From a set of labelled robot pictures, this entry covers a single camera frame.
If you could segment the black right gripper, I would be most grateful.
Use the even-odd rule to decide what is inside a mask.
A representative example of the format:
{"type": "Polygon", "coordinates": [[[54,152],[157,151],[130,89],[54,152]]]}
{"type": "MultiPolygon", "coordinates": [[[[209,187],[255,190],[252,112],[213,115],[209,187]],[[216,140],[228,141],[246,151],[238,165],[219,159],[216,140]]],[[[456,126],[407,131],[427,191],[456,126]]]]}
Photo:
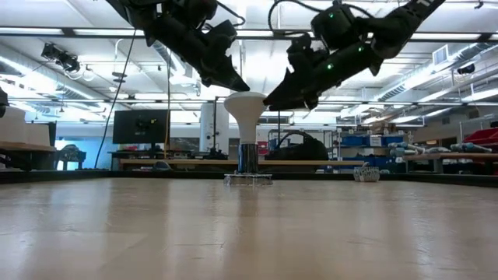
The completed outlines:
{"type": "Polygon", "coordinates": [[[324,44],[316,48],[315,43],[310,43],[309,52],[313,66],[311,81],[296,73],[286,73],[263,101],[270,111],[313,110],[319,102],[317,93],[340,86],[365,69],[376,76],[384,62],[374,52],[371,43],[359,38],[333,52],[324,44]]]}

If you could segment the white mushroom-shaped lightbulb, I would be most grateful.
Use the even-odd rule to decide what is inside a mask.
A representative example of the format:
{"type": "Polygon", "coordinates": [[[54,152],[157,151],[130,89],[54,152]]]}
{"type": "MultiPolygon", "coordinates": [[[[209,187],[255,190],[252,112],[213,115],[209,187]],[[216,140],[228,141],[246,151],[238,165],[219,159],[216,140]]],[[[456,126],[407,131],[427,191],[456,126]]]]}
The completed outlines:
{"type": "Polygon", "coordinates": [[[265,98],[262,93],[238,92],[225,99],[224,107],[237,121],[240,144],[257,143],[256,126],[266,108],[265,98]]]}

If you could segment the chrome socket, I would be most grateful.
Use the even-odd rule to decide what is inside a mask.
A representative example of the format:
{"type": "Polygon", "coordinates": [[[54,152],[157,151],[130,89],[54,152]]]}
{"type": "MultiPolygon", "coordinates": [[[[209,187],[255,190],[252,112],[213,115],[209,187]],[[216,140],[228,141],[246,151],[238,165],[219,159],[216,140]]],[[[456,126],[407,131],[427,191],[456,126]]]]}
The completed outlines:
{"type": "Polygon", "coordinates": [[[237,169],[227,173],[223,183],[226,186],[269,186],[272,175],[258,172],[258,146],[256,144],[240,144],[238,148],[237,169]]]}

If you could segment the black duffel bag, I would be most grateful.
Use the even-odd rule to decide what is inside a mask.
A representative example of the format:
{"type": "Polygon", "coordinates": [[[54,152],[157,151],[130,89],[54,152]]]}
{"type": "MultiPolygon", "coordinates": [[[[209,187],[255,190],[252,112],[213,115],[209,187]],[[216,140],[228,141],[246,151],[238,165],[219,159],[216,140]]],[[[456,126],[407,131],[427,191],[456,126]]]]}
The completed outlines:
{"type": "Polygon", "coordinates": [[[265,156],[265,160],[329,160],[329,157],[323,142],[306,132],[291,131],[280,139],[275,149],[265,156]],[[282,143],[291,135],[302,136],[303,142],[282,147],[282,143]]]}

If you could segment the beige wooden desk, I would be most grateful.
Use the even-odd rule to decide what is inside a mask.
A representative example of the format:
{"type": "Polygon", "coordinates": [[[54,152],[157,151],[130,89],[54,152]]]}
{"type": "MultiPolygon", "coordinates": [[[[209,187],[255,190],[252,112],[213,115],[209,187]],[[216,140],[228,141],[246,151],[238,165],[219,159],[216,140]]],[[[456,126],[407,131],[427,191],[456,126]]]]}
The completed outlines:
{"type": "MultiPolygon", "coordinates": [[[[113,159],[111,170],[124,170],[126,166],[153,166],[163,162],[168,166],[188,168],[193,166],[235,166],[237,160],[219,159],[113,159]]],[[[364,161],[358,160],[259,160],[259,166],[362,166],[364,161]]]]}

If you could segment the metal shelf with blue bins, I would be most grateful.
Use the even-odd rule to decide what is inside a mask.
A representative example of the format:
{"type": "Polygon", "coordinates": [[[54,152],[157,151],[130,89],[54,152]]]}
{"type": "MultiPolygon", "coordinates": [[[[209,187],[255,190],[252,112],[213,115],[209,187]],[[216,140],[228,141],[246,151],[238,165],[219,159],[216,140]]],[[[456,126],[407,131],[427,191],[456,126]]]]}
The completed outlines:
{"type": "Polygon", "coordinates": [[[388,170],[395,163],[390,144],[409,140],[400,131],[395,134],[373,135],[370,132],[360,134],[358,131],[335,132],[331,136],[328,149],[330,159],[338,161],[361,161],[369,166],[388,170]]]}

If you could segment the blue white patterned cup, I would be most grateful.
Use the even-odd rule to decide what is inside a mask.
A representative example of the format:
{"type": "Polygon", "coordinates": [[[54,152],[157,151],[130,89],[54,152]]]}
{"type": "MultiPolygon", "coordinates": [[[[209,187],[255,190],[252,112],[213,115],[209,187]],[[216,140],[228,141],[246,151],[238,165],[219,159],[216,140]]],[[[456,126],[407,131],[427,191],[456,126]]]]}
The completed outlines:
{"type": "Polygon", "coordinates": [[[353,176],[357,182],[378,182],[380,170],[375,166],[358,166],[353,170],[353,176]]]}

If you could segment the grey blue rolled bundle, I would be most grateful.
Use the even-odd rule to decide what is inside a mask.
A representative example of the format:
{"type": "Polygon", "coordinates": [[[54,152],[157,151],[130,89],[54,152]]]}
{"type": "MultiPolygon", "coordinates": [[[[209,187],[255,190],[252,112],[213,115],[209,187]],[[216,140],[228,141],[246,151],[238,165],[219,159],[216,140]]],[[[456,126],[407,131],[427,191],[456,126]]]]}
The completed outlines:
{"type": "Polygon", "coordinates": [[[424,148],[407,142],[392,142],[388,145],[388,148],[390,149],[391,156],[394,157],[414,156],[425,152],[424,148]]]}
{"type": "Polygon", "coordinates": [[[457,143],[451,145],[452,152],[468,152],[468,153],[492,153],[492,149],[471,142],[457,143]]]}

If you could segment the white ceiling air vent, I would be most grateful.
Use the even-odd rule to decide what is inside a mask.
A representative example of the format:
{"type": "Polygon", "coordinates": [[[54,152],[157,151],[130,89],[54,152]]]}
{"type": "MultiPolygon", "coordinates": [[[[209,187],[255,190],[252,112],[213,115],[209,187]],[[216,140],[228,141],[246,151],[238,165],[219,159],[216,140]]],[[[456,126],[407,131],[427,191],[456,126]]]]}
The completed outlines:
{"type": "Polygon", "coordinates": [[[432,53],[432,61],[434,67],[441,68],[441,67],[446,67],[448,65],[450,60],[449,60],[449,49],[447,44],[436,49],[432,53]]]}

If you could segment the black overhead light bar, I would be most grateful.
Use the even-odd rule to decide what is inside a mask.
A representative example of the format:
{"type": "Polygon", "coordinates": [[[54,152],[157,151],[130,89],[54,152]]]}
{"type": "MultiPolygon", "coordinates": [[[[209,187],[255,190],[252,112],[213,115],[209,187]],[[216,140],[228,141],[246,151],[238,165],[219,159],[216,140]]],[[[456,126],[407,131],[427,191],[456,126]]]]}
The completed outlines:
{"type": "MultiPolygon", "coordinates": [[[[246,29],[238,30],[238,40],[290,40],[291,37],[302,35],[303,31],[292,34],[289,30],[282,31],[246,29]]],[[[0,37],[81,37],[91,39],[125,39],[135,35],[143,38],[141,30],[120,28],[89,28],[89,27],[49,27],[49,26],[0,26],[0,37]]],[[[498,33],[437,33],[417,32],[409,40],[413,43],[498,43],[498,33]]]]}

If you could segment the red storage bin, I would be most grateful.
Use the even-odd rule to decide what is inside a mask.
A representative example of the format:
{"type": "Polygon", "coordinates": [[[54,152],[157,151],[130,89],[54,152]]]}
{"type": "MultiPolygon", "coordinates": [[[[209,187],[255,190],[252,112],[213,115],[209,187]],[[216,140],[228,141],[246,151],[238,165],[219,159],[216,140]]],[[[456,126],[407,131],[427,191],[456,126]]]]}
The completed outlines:
{"type": "Polygon", "coordinates": [[[498,128],[482,129],[466,137],[463,142],[471,142],[481,146],[498,145],[498,128]]]}

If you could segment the wooden side table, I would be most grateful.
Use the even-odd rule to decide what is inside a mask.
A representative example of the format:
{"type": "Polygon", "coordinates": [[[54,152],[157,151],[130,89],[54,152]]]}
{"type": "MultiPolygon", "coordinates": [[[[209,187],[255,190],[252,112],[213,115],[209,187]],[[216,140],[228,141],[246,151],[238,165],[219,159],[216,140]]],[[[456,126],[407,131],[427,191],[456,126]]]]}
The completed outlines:
{"type": "Polygon", "coordinates": [[[22,142],[0,142],[0,167],[32,170],[55,170],[56,148],[22,142]]]}

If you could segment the large pale cardboard box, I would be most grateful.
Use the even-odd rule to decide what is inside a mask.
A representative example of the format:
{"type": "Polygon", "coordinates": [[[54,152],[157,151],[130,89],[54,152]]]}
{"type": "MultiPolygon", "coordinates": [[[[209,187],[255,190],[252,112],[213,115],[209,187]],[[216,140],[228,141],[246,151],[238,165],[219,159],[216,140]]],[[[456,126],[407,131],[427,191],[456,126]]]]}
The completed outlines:
{"type": "Polygon", "coordinates": [[[6,107],[0,117],[0,142],[25,142],[26,112],[15,107],[6,107]]]}

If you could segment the thin black metal frame stand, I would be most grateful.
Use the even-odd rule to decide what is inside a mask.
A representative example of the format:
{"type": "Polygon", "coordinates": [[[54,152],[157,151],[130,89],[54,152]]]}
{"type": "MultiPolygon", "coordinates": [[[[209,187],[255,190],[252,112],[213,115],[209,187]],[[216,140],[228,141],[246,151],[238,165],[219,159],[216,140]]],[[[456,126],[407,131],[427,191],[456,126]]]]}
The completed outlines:
{"type": "MultiPolygon", "coordinates": [[[[217,101],[219,98],[222,98],[220,96],[215,96],[214,100],[212,101],[213,103],[213,133],[212,133],[212,139],[213,139],[213,145],[211,149],[216,149],[216,136],[217,136],[217,131],[216,131],[216,117],[217,117],[217,101]]],[[[278,128],[278,139],[280,139],[280,129],[281,129],[281,111],[278,111],[277,115],[277,128],[278,128]]]]}

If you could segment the silver ceiling air duct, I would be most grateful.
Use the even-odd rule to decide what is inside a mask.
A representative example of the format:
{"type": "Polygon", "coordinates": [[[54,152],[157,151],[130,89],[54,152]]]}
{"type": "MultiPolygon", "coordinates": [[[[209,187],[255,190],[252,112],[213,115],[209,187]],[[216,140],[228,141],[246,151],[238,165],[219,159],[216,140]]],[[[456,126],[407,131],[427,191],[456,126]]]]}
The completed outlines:
{"type": "Polygon", "coordinates": [[[447,70],[456,69],[475,56],[498,47],[498,42],[471,43],[471,44],[448,44],[449,60],[446,67],[434,67],[433,61],[414,68],[413,70],[402,75],[401,78],[381,88],[373,101],[385,101],[400,93],[406,92],[417,86],[422,85],[447,70]]]}
{"type": "Polygon", "coordinates": [[[53,85],[54,88],[61,86],[63,89],[68,89],[89,100],[104,100],[107,98],[104,94],[70,79],[66,74],[42,65],[4,44],[0,44],[0,62],[6,63],[29,78],[35,78],[35,81],[41,82],[42,86],[53,85]]]}

